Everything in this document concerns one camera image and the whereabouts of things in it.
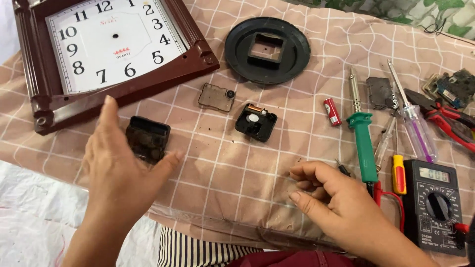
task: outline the clock face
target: clock face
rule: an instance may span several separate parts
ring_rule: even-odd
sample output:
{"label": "clock face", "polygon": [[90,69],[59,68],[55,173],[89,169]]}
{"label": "clock face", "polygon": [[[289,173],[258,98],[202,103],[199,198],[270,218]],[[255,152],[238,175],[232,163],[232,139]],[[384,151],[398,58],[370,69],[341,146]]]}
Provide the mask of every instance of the clock face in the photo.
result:
{"label": "clock face", "polygon": [[189,48],[160,0],[90,0],[46,22],[67,95],[136,78]]}

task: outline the screwdriver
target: screwdriver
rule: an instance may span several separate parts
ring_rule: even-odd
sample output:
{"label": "screwdriver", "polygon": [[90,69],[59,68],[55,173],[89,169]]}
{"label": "screwdriver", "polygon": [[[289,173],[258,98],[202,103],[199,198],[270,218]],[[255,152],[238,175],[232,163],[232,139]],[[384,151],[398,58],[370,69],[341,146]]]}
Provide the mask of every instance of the screwdriver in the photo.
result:
{"label": "screwdriver", "polygon": [[353,97],[354,113],[346,119],[350,129],[355,130],[356,149],[358,151],[358,160],[360,162],[361,180],[366,183],[369,193],[372,196],[374,183],[378,182],[376,165],[374,163],[373,146],[371,144],[368,125],[371,124],[373,114],[362,112],[360,93],[358,92],[358,81],[354,69],[350,70],[349,78],[351,94]]}
{"label": "screwdriver", "polygon": [[338,159],[335,159],[335,160],[336,160],[336,163],[338,164],[338,169],[340,170],[340,172],[348,177],[351,177],[352,174],[345,168],[345,166],[343,166],[343,164]]}
{"label": "screwdriver", "polygon": [[396,194],[406,194],[406,173],[404,169],[403,157],[399,155],[398,149],[398,126],[396,124],[396,155],[392,156],[392,189]]}
{"label": "screwdriver", "polygon": [[374,153],[374,160],[376,162],[376,172],[381,170],[381,165],[384,160],[384,153],[388,147],[389,141],[392,137],[392,131],[394,130],[394,124],[396,123],[396,117],[392,117],[389,121],[389,126],[386,128],[386,132],[383,134],[376,152]]}
{"label": "screwdriver", "polygon": [[431,131],[427,126],[427,122],[420,113],[419,106],[409,103],[404,88],[402,88],[398,75],[389,59],[388,65],[403,100],[401,116],[404,119],[404,127],[408,133],[412,149],[419,160],[434,163],[437,161],[437,151],[435,144],[432,142],[434,138],[429,134]]}

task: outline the fingernail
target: fingernail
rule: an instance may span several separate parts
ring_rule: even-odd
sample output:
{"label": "fingernail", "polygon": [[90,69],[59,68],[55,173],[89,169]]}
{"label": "fingernail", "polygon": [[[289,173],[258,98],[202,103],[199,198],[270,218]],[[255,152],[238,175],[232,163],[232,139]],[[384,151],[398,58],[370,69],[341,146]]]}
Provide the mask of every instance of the fingernail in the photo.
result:
{"label": "fingernail", "polygon": [[180,162],[183,160],[183,158],[185,157],[185,152],[183,151],[177,151],[176,152],[176,156],[177,158],[180,160]]}
{"label": "fingernail", "polygon": [[106,95],[104,99],[104,104],[109,104],[113,100],[113,97],[110,95]]}
{"label": "fingernail", "polygon": [[292,192],[290,195],[289,195],[289,198],[292,199],[293,202],[298,202],[298,200],[300,199],[300,192],[298,191],[294,191]]}

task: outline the striped fabric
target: striped fabric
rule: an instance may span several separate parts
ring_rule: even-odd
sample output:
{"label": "striped fabric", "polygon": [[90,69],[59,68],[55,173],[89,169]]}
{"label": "striped fabric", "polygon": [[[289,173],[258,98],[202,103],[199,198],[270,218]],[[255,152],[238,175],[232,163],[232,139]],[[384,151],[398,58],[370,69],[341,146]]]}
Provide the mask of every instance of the striped fabric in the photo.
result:
{"label": "striped fabric", "polygon": [[244,255],[261,251],[260,248],[201,241],[163,226],[157,267],[223,267]]}

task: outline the clock number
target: clock number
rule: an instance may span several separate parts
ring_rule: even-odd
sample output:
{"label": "clock number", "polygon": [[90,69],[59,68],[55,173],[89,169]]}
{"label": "clock number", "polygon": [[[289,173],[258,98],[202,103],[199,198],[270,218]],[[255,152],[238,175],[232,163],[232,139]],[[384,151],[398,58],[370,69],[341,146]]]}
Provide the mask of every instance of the clock number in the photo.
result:
{"label": "clock number", "polygon": [[135,75],[135,69],[128,68],[130,64],[132,64],[132,63],[127,64],[127,66],[125,66],[125,70],[124,70],[125,75],[127,75],[127,77],[133,77]]}
{"label": "clock number", "polygon": [[[76,28],[74,28],[74,27],[72,27],[72,26],[66,28],[66,36],[68,36],[68,37],[74,37],[74,36],[76,36],[76,33],[77,33]],[[64,32],[63,30],[60,30],[60,31],[59,31],[59,34],[61,34],[61,41],[64,40],[64,39],[66,39],[66,37],[64,36],[65,32]]]}
{"label": "clock number", "polygon": [[101,69],[95,73],[96,76],[99,76],[99,72],[102,72],[102,82],[101,84],[105,83],[105,69]]}
{"label": "clock number", "polygon": [[104,11],[102,10],[100,4],[97,4],[97,5],[96,5],[96,6],[97,6],[97,9],[99,9],[99,13],[112,10],[110,1],[103,1],[103,2],[102,2],[102,6],[104,6],[104,4],[105,4]]}
{"label": "clock number", "polygon": [[74,55],[77,53],[77,45],[75,45],[75,44],[70,44],[70,45],[68,45],[68,46],[66,47],[66,50],[67,50],[68,52],[74,52],[72,55],[69,56],[69,57],[72,57],[72,56],[74,56]]}
{"label": "clock number", "polygon": [[153,56],[153,61],[155,62],[155,64],[161,64],[163,63],[163,57],[158,55],[160,53],[160,51],[155,51],[152,53],[152,56]]}
{"label": "clock number", "polygon": [[145,9],[146,7],[148,8],[147,11],[145,12],[146,15],[151,15],[151,14],[155,13],[155,11],[152,10],[151,5],[144,5],[143,9]]}
{"label": "clock number", "polygon": [[165,43],[165,45],[170,44],[170,39],[167,39],[164,34],[161,35],[160,43]]}
{"label": "clock number", "polygon": [[[86,20],[87,19],[86,11],[83,10],[81,13],[83,14],[84,20]],[[74,15],[76,16],[76,19],[77,19],[76,22],[80,22],[81,18],[79,17],[79,12],[74,13]]]}
{"label": "clock number", "polygon": [[153,26],[155,29],[161,29],[163,27],[163,24],[161,24],[158,19],[152,19],[152,22],[155,22],[155,25]]}
{"label": "clock number", "polygon": [[83,73],[84,73],[83,63],[82,63],[81,61],[76,61],[76,62],[74,62],[74,63],[73,63],[73,67],[74,67],[74,74],[79,75],[79,74],[83,74]]}

